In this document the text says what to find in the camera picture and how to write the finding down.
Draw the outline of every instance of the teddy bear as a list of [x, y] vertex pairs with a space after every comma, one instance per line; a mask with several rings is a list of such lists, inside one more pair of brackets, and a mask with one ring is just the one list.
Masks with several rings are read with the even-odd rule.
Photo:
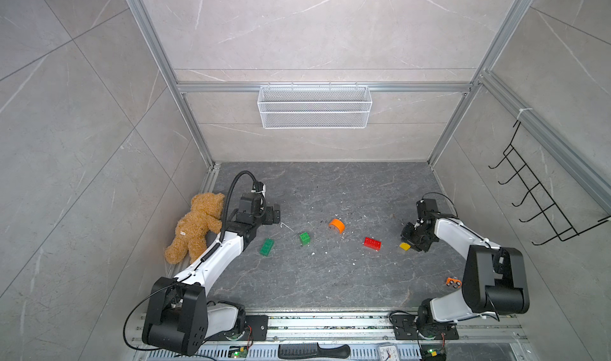
[[176, 232], [172, 244], [165, 249], [165, 260], [176, 265], [187, 254], [191, 261], [199, 258], [206, 250], [206, 234], [208, 230], [214, 233], [221, 232], [221, 211], [225, 195], [212, 192], [198, 194], [191, 199], [191, 211], [188, 212], [176, 225]]

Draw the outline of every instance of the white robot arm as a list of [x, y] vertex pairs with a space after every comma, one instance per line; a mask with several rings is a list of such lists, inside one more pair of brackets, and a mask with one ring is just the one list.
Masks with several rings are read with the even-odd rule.
[[[233, 187], [244, 174], [252, 178], [253, 190], [242, 195], [238, 208], [227, 217]], [[225, 268], [255, 238], [259, 226], [280, 223], [280, 207], [266, 205], [264, 191], [263, 183], [248, 171], [233, 179], [221, 215], [220, 234], [184, 271], [172, 279], [159, 278], [151, 289], [142, 329], [145, 344], [192, 356], [211, 335], [237, 337], [244, 333], [244, 307], [227, 301], [208, 306], [207, 294]]]
[[438, 211], [434, 199], [416, 203], [418, 221], [408, 223], [401, 233], [403, 241], [416, 251], [427, 252], [439, 239], [450, 244], [465, 258], [462, 286], [453, 293], [436, 299], [424, 300], [418, 310], [418, 330], [436, 323], [457, 323], [475, 317], [525, 313], [529, 308], [529, 294], [523, 256], [519, 250], [501, 247], [465, 226], [453, 214]]

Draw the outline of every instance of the wire basket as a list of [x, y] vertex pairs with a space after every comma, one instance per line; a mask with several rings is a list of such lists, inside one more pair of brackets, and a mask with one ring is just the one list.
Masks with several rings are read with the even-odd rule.
[[365, 128], [371, 93], [355, 84], [263, 86], [256, 104], [265, 129]]

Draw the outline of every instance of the black metal rack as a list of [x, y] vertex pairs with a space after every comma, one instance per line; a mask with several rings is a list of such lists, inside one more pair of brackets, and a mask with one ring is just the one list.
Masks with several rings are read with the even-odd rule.
[[[581, 234], [585, 233], [586, 231], [591, 230], [592, 228], [598, 227], [598, 226], [600, 226], [601, 224], [604, 224], [604, 223], [608, 222], [608, 219], [609, 219], [609, 218], [611, 218], [611, 216], [607, 216], [607, 217], [605, 217], [605, 218], [599, 219], [595, 225], [593, 225], [593, 226], [591, 226], [591, 227], [589, 227], [589, 228], [586, 228], [586, 229], [585, 229], [585, 230], [583, 230], [583, 231], [577, 231], [577, 229], [576, 229], [576, 228], [573, 226], [573, 224], [571, 223], [571, 221], [570, 221], [570, 220], [569, 220], [569, 219], [566, 217], [566, 215], [564, 214], [564, 212], [562, 211], [562, 209], [560, 208], [560, 206], [559, 206], [559, 205], [556, 203], [556, 201], [554, 200], [554, 198], [553, 198], [553, 197], [552, 197], [552, 196], [549, 194], [549, 192], [547, 191], [547, 189], [545, 188], [545, 186], [543, 186], [543, 183], [541, 183], [541, 181], [539, 180], [539, 177], [537, 177], [537, 174], [535, 174], [535, 173], [532, 171], [532, 169], [530, 168], [530, 166], [529, 166], [529, 165], [526, 163], [526, 161], [524, 161], [524, 159], [522, 158], [522, 156], [520, 155], [520, 153], [519, 153], [519, 152], [516, 150], [516, 148], [513, 146], [513, 140], [514, 140], [514, 138], [516, 137], [517, 130], [520, 128], [520, 124], [521, 124], [521, 123], [520, 123], [519, 121], [516, 121], [516, 123], [515, 123], [515, 124], [513, 124], [513, 126], [514, 126], [514, 127], [515, 127], [516, 125], [517, 125], [517, 127], [516, 127], [516, 130], [513, 132], [513, 136], [511, 137], [511, 141], [509, 142], [509, 145], [508, 145], [508, 146], [507, 146], [507, 148], [506, 148], [506, 149], [503, 151], [503, 154], [504, 154], [503, 159], [501, 159], [501, 160], [500, 160], [500, 162], [499, 162], [498, 164], [496, 164], [496, 166], [488, 166], [488, 167], [489, 167], [490, 169], [496, 169], [496, 168], [497, 168], [499, 165], [501, 165], [501, 164], [503, 163], [503, 161], [504, 161], [504, 160], [507, 160], [507, 162], [509, 163], [509, 165], [511, 165], [511, 167], [513, 168], [513, 170], [515, 171], [515, 173], [514, 173], [514, 174], [513, 174], [513, 175], [512, 175], [512, 176], [511, 176], [511, 177], [510, 177], [510, 178], [509, 178], [509, 179], [508, 179], [506, 182], [500, 182], [500, 181], [499, 181], [499, 184], [507, 184], [509, 181], [511, 181], [511, 180], [512, 180], [512, 179], [513, 179], [513, 178], [514, 178], [516, 175], [517, 175], [517, 177], [518, 177], [518, 178], [520, 178], [520, 181], [522, 181], [522, 184], [524, 185], [524, 187], [527, 189], [526, 194], [524, 194], [524, 198], [522, 198], [522, 201], [520, 201], [520, 203], [519, 203], [519, 204], [514, 204], [513, 202], [512, 202], [511, 204], [512, 204], [512, 205], [514, 205], [515, 207], [521, 206], [521, 205], [524, 203], [524, 201], [526, 200], [526, 197], [528, 197], [528, 196], [530, 195], [531, 197], [533, 197], [533, 200], [535, 201], [535, 203], [536, 203], [536, 204], [537, 204], [537, 206], [539, 207], [539, 212], [538, 212], [538, 213], [536, 213], [536, 214], [535, 214], [534, 216], [532, 216], [530, 219], [527, 219], [527, 220], [522, 220], [522, 219], [520, 219], [520, 222], [524, 222], [524, 223], [526, 223], [526, 222], [530, 222], [531, 220], [535, 219], [535, 218], [536, 218], [536, 217], [538, 217], [539, 215], [543, 214], [543, 216], [544, 216], [544, 217], [545, 217], [545, 219], [547, 220], [547, 223], [549, 223], [549, 225], [550, 225], [550, 226], [552, 227], [552, 229], [554, 230], [554, 234], [555, 234], [555, 235], [554, 235], [553, 237], [549, 238], [548, 240], [546, 240], [546, 241], [544, 241], [544, 242], [542, 242], [542, 243], [535, 243], [535, 242], [531, 241], [531, 243], [532, 243], [532, 244], [534, 244], [535, 246], [540, 246], [541, 244], [546, 244], [547, 242], [549, 242], [549, 241], [551, 241], [551, 240], [553, 240], [553, 239], [555, 239], [555, 238], [560, 239], [562, 242], [564, 242], [564, 241], [568, 241], [569, 239], [574, 238], [574, 237], [575, 237], [575, 236], [577, 236], [577, 235], [581, 235]], [[512, 152], [513, 152], [513, 153], [515, 153], [515, 154], [516, 154], [516, 155], [517, 155], [517, 156], [520, 158], [520, 160], [522, 160], [522, 162], [523, 162], [523, 165], [522, 165], [522, 166], [521, 166], [519, 169], [517, 169], [517, 168], [516, 168], [516, 166], [515, 166], [515, 165], [514, 165], [514, 164], [511, 162], [511, 159], [509, 159], [509, 157], [508, 157], [508, 156], [509, 156], [509, 154], [511, 154]], [[524, 181], [524, 179], [523, 179], [522, 175], [520, 174], [520, 172], [521, 172], [523, 169], [527, 169], [527, 170], [528, 170], [528, 171], [529, 171], [529, 172], [532, 174], [532, 176], [533, 176], [533, 177], [535, 177], [535, 180], [537, 180], [537, 182], [535, 183], [535, 185], [534, 185], [534, 186], [532, 186], [532, 187], [530, 187], [530, 188], [529, 188], [529, 187], [528, 187], [528, 185], [526, 184], [526, 182]], [[550, 198], [550, 200], [552, 201], [552, 204], [551, 204], [551, 205], [549, 205], [549, 206], [547, 206], [546, 208], [541, 207], [541, 204], [539, 203], [539, 201], [537, 200], [537, 198], [536, 198], [536, 197], [535, 197], [535, 195], [533, 194], [533, 190], [534, 190], [535, 188], [537, 188], [538, 186], [540, 186], [540, 187], [541, 187], [541, 188], [542, 188], [542, 189], [545, 191], [545, 193], [547, 194], [547, 196], [548, 196], [548, 197]], [[569, 228], [567, 228], [566, 230], [564, 230], [564, 231], [562, 231], [562, 232], [560, 232], [560, 233], [558, 233], [558, 230], [556, 230], [556, 228], [554, 227], [554, 224], [552, 224], [552, 221], [551, 221], [551, 220], [549, 220], [549, 218], [547, 217], [547, 215], [546, 215], [546, 213], [545, 213], [547, 210], [551, 209], [551, 208], [552, 208], [552, 207], [554, 207], [554, 206], [555, 206], [555, 207], [556, 207], [556, 209], [557, 209], [557, 210], [558, 210], [558, 211], [559, 211], [559, 212], [562, 214], [562, 217], [564, 217], [564, 219], [565, 219], [565, 220], [568, 222], [568, 224], [569, 224]], [[572, 231], [575, 233], [574, 235], [570, 235], [568, 238], [564, 238], [564, 239], [563, 239], [563, 238], [560, 236], [560, 235], [562, 235], [562, 234], [564, 234], [564, 233], [566, 233], [566, 232], [569, 232], [569, 231], [571, 231], [571, 230], [572, 230]]]

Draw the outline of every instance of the comb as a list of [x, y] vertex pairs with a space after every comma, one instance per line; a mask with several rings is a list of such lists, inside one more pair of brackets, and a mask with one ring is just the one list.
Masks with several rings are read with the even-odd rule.
[[319, 347], [318, 343], [281, 344], [278, 346], [278, 357], [283, 360], [302, 360], [314, 357], [348, 358], [350, 347], [342, 345], [339, 348], [325, 349]]

